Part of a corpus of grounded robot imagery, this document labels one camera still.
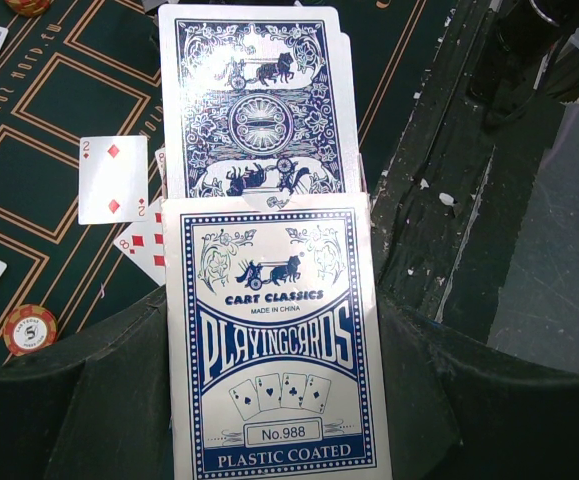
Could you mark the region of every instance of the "blue dotted border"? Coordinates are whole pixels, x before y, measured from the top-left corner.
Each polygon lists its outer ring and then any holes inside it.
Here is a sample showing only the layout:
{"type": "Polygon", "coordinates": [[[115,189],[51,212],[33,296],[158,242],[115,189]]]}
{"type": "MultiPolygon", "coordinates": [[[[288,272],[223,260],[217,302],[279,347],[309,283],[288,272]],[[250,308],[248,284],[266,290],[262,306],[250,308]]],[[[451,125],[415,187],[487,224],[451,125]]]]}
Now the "blue dotted border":
{"type": "Polygon", "coordinates": [[[370,418],[369,409],[367,405],[367,381],[365,376],[365,356],[363,352],[362,343],[362,317],[360,312],[360,298],[358,292],[358,273],[357,273],[357,249],[354,244],[354,231],[353,231],[353,213],[350,211],[334,212],[334,213],[293,213],[293,214],[268,214],[268,215],[217,215],[211,217],[194,217],[184,219],[184,234],[183,245],[186,245],[186,275],[187,275],[187,307],[189,311],[189,337],[191,345],[191,375],[192,375],[192,393],[193,393],[193,425],[194,425],[194,445],[196,450],[196,463],[197,467],[197,478],[199,480],[209,479],[209,478],[226,478],[226,477],[241,477],[248,475],[261,475],[266,473],[284,473],[284,472],[297,472],[305,470],[314,469],[328,469],[336,468],[341,466],[356,466],[356,465],[371,465],[373,463],[373,452],[372,452],[372,442],[371,442],[371,430],[370,430],[370,418]],[[196,225],[202,224],[220,224],[220,223],[238,223],[238,222],[269,222],[269,221],[288,221],[288,220],[318,220],[318,219],[335,219],[344,218],[345,226],[347,229],[347,251],[349,253],[349,276],[351,285],[351,297],[353,305],[353,319],[355,324],[354,331],[356,332],[356,355],[358,361],[358,379],[360,381],[360,395],[361,395],[361,409],[362,409],[362,422],[363,422],[363,432],[365,435],[365,450],[366,459],[360,460],[341,460],[336,462],[322,462],[322,463],[310,463],[303,465],[293,465],[287,467],[272,467],[263,469],[241,469],[232,470],[229,472],[218,472],[218,473],[204,473],[202,469],[202,439],[201,437],[201,412],[200,412],[200,387],[198,385],[198,354],[197,354],[197,332],[195,325],[195,295],[194,295],[194,268],[193,262],[190,260],[192,258],[192,247],[191,247],[191,234],[192,229],[196,225]]]}

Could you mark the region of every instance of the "cart wheel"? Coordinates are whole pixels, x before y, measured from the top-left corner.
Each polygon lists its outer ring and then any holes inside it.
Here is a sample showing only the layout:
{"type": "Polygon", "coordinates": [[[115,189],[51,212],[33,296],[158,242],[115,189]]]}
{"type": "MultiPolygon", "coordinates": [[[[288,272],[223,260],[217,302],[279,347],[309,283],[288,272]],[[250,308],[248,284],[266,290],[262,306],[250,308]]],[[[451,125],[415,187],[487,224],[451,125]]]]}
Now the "cart wheel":
{"type": "Polygon", "coordinates": [[[240,90],[245,88],[246,85],[247,85],[247,82],[245,81],[245,79],[243,77],[233,77],[231,79],[231,86],[237,92],[239,92],[240,90]]]}
{"type": "Polygon", "coordinates": [[[252,278],[249,286],[254,292],[257,292],[262,288],[262,281],[259,278],[252,278]]]}
{"type": "Polygon", "coordinates": [[[289,173],[293,168],[293,163],[288,158],[281,158],[276,164],[276,168],[280,173],[289,173]]]}

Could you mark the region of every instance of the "yellow poker chip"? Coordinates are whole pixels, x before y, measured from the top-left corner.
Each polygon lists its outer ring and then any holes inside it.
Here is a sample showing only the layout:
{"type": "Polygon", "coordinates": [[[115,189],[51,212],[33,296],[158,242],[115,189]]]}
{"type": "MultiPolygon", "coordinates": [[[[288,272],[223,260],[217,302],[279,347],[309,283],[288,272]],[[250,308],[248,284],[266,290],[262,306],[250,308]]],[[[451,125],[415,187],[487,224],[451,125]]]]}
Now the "yellow poker chip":
{"type": "Polygon", "coordinates": [[[5,344],[16,356],[51,345],[57,336],[56,317],[39,305],[20,305],[5,319],[5,344]]]}

